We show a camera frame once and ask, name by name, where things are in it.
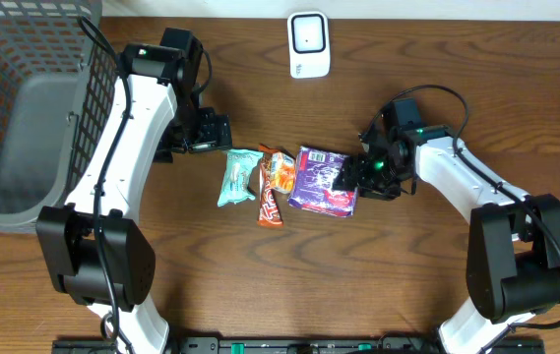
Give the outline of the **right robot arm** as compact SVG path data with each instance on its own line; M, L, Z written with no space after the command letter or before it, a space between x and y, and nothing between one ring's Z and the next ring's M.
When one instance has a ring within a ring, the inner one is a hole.
M423 181L469 226L468 297L438 328L441 352L489 353L560 304L558 199L506 182L450 127L427 125L411 98L386 103L359 139L365 152L343 162L334 189L392 201L404 194L405 181Z

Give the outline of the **teal snack wrapper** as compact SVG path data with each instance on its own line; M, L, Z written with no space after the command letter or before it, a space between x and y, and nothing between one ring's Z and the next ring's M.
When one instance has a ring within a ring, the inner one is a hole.
M230 149L226 154L226 167L219 192L218 207L253 201L255 195L249 190L254 168L263 154L251 149Z

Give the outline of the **orange chocolate bar wrapper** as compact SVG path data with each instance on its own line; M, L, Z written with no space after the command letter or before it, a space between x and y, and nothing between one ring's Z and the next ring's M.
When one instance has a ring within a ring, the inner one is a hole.
M283 220L273 194L270 176L272 155L275 150L259 145L259 151L263 156L259 163L260 206L257 224L267 228L281 228L283 227Z

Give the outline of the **purple snack package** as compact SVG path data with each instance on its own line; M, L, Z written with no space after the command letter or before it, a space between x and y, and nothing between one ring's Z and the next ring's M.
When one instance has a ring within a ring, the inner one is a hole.
M301 147L296 159L294 187L288 197L291 207L335 217L354 214L355 191L335 190L345 154Z

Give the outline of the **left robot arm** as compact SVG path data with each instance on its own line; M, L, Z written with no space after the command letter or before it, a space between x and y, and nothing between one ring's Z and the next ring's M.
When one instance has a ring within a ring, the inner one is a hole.
M100 318L100 340L59 339L54 353L162 353L169 325L151 296L156 253L139 228L155 160L229 149L229 120L201 104L209 59L186 29L116 54L113 106L84 176L63 206L44 207L35 232L54 289Z

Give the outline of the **orange juice carton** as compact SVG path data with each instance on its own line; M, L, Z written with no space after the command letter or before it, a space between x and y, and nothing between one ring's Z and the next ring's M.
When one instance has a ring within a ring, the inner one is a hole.
M269 172L271 188L289 194L293 190L295 176L295 160L283 152L274 152L271 156Z

